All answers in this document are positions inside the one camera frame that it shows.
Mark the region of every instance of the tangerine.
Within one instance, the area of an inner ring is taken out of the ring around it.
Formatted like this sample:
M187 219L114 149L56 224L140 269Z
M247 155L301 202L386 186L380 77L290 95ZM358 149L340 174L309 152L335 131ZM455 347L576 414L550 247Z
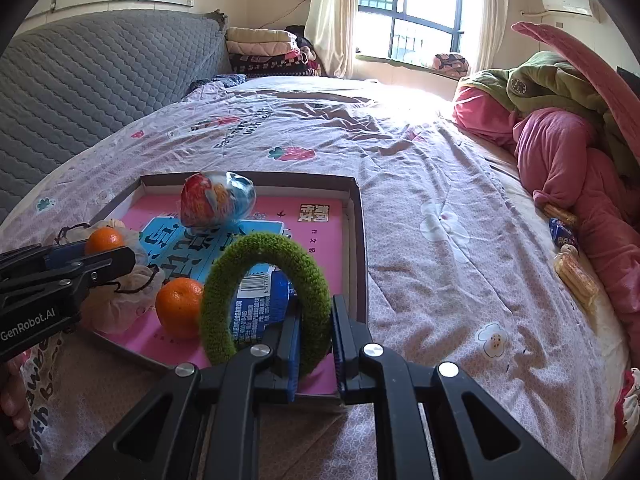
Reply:
M113 227L100 227L96 229L84 245L84 254L103 253L104 251L111 251L124 245L124 238Z
M200 331L200 304L204 287L191 278L176 278L156 295L156 314L164 330L180 339L191 339Z

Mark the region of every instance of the white wall-mounted air conditioner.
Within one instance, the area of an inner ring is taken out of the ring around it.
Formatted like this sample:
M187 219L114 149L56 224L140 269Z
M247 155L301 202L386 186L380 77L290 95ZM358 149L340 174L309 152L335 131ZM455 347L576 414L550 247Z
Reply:
M542 0L542 4L548 12L600 22L598 4L593 0Z

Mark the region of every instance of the gray quilted headboard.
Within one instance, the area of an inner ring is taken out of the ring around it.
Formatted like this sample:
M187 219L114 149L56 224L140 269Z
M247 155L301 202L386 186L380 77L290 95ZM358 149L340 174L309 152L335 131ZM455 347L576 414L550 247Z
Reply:
M230 73L226 17L112 10L16 36L0 58L0 222L60 164Z

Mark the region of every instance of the window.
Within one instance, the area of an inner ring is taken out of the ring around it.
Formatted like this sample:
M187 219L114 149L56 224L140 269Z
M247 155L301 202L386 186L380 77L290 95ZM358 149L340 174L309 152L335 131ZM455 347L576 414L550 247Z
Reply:
M463 0L358 0L358 52L424 64L460 52Z

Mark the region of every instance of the barcode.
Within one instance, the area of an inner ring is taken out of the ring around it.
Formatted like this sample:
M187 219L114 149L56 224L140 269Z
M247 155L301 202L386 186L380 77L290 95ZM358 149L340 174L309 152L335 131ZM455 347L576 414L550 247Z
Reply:
M269 278L270 276L268 272L261 272L260 274L245 276L240 282L240 292L264 290L269 284Z

